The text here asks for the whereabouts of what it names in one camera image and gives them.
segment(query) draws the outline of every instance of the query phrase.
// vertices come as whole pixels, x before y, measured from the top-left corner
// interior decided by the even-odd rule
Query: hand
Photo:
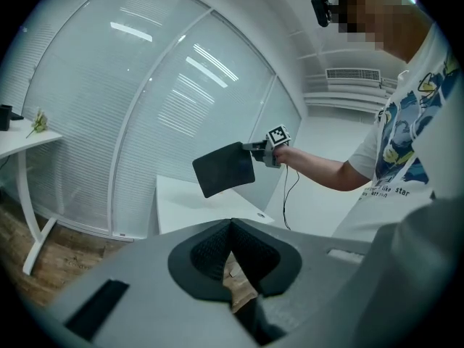
[[[277,158],[277,163],[279,164],[288,164],[289,160],[294,153],[294,148],[287,146],[286,144],[282,144],[281,146],[277,146],[273,154]]]

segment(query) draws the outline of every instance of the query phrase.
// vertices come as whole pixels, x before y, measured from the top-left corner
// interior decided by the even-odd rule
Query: person
[[[314,182],[351,191],[369,181],[333,236],[372,241],[387,223],[429,203],[432,188],[414,151],[414,140],[447,101],[461,71],[439,27],[405,0],[339,0],[339,29],[365,33],[377,48],[407,63],[396,91],[376,115],[365,140],[345,162],[290,146],[275,150],[277,161]]]

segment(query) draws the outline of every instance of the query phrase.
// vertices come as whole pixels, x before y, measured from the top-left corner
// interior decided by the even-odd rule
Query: white table
[[[26,169],[26,150],[62,138],[62,135],[50,130],[45,130],[41,133],[34,132],[26,138],[32,131],[31,124],[32,121],[26,119],[11,121],[8,131],[0,131],[0,160],[13,154],[17,156],[17,191],[20,196],[26,223],[34,238],[34,245],[30,249],[28,257],[22,267],[22,271],[28,275],[30,275],[46,237],[57,220],[51,217],[42,231],[38,227],[36,215],[34,214],[32,203],[30,202],[28,171]]]
[[[159,233],[226,218],[274,221],[233,189],[205,199],[198,183],[158,175],[156,192]]]

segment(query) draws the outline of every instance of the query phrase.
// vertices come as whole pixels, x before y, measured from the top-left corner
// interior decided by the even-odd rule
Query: black wire
[[[0,166],[0,170],[3,169],[3,166],[5,166],[7,164],[8,160],[9,160],[9,156],[7,157],[7,160],[3,163],[3,165]]]
[[[287,165],[286,167],[287,167],[287,172],[286,172],[286,175],[285,175],[285,184],[283,185],[283,209],[282,209],[282,214],[283,214],[283,224],[285,224],[285,226],[291,231],[291,228],[289,227],[289,224],[287,223],[287,217],[286,217],[286,214],[285,214],[285,204],[287,203],[287,199],[289,198],[290,191],[297,185],[297,183],[299,181],[299,173],[297,172],[297,175],[298,175],[297,181],[289,189],[289,191],[285,194],[286,187],[287,187],[287,179],[289,177],[289,166]]]

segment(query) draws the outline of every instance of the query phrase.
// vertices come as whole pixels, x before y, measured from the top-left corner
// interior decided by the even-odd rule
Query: white wall
[[[302,121],[294,146],[317,156],[345,161],[364,140],[372,123],[371,114],[311,107],[309,116]],[[287,191],[296,180],[297,174],[289,169]],[[275,225],[282,228],[285,228],[282,215],[284,181],[285,172],[265,210],[275,219]],[[293,231],[331,236],[363,189],[334,191],[300,175],[286,203],[287,223]]]
[[[307,110],[303,99],[302,64],[284,24],[263,0],[200,0],[235,25],[266,58],[289,92],[302,117]]]

